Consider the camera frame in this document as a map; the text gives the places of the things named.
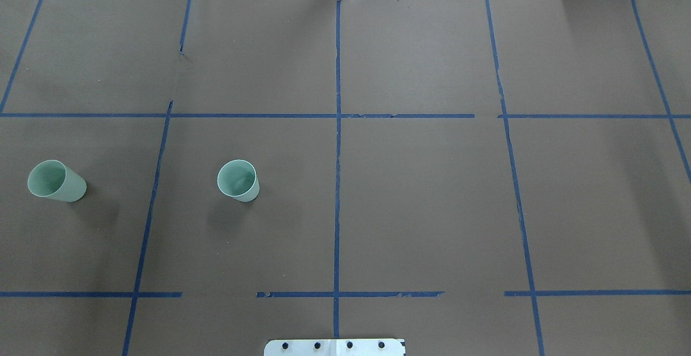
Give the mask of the light green cup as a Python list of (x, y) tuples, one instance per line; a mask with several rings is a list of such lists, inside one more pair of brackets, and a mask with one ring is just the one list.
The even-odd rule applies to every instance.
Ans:
[(261, 190), (254, 165), (242, 159), (223, 165), (218, 171), (216, 184), (225, 196), (242, 203), (256, 199)]
[(45, 160), (30, 171), (27, 187), (37, 198), (74, 203), (86, 193), (87, 183), (59, 160)]

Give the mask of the brown paper table cover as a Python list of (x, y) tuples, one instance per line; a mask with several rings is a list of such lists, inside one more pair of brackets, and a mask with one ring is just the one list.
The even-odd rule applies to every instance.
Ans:
[[(689, 0), (2, 0), (2, 355), (689, 355), (688, 31)], [(45, 160), (84, 196), (33, 196)]]

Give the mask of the white metal mounting plate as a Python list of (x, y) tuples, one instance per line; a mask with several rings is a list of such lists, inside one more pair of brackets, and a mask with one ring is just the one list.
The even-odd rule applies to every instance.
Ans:
[(274, 339), (264, 355), (406, 355), (404, 339)]

